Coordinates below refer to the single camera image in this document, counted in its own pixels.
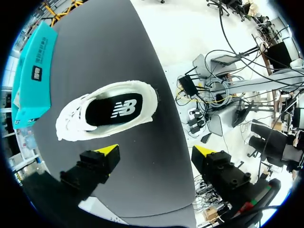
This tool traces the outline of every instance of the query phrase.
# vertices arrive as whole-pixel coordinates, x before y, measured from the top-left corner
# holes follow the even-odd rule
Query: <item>desk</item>
[[[183,129],[162,66],[130,1],[90,0],[53,28],[58,37],[51,67],[52,106],[33,127],[51,175],[59,179],[59,172],[73,167],[85,150],[117,143],[120,162],[94,196],[127,223],[138,217],[152,226],[152,217],[167,213],[170,219],[163,216],[161,226],[195,226],[195,191]],[[106,138],[58,141],[55,122],[70,101],[127,80],[157,89],[160,101],[153,122]],[[186,207],[186,213],[173,212]]]

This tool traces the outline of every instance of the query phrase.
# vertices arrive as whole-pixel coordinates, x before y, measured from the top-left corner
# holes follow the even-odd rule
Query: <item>white sneaker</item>
[[[149,84],[117,82],[68,103],[56,120],[58,140],[90,140],[151,122],[158,98]]]

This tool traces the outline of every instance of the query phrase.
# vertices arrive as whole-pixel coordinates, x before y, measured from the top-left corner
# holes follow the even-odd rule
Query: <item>shoe box label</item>
[[[32,70],[32,80],[41,82],[41,76],[42,76],[42,68],[34,65]]]

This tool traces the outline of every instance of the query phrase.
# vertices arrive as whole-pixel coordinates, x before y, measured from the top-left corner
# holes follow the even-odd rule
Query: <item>yellow frame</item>
[[[83,4],[83,2],[72,0],[71,6],[67,9],[67,11],[65,13],[57,13],[57,14],[49,6],[47,6],[47,4],[45,4],[44,2],[43,2],[43,4],[44,4],[44,7],[54,16],[54,18],[52,19],[52,23],[51,23],[51,27],[53,27],[57,21],[59,21],[65,15],[69,14],[73,5],[75,7],[78,7],[78,6],[81,6]]]

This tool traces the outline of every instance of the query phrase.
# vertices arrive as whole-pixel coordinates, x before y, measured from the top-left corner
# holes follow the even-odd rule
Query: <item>yellow cable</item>
[[[221,100],[219,100],[219,101],[199,101],[199,100],[192,100],[192,99],[188,99],[188,98],[185,98],[185,97],[183,97],[183,96],[180,96],[178,93],[176,94],[177,95],[177,97],[180,97],[181,99],[184,99],[184,100],[187,100],[187,101],[195,101],[195,102],[204,102],[204,103],[207,103],[207,104],[209,104],[209,103],[217,103],[217,102],[221,102],[221,101],[224,101],[224,100],[226,100],[228,97],[238,97],[238,96],[235,96],[235,95],[230,95],[230,96],[227,96],[227,97],[225,97],[224,99],[221,99]]]

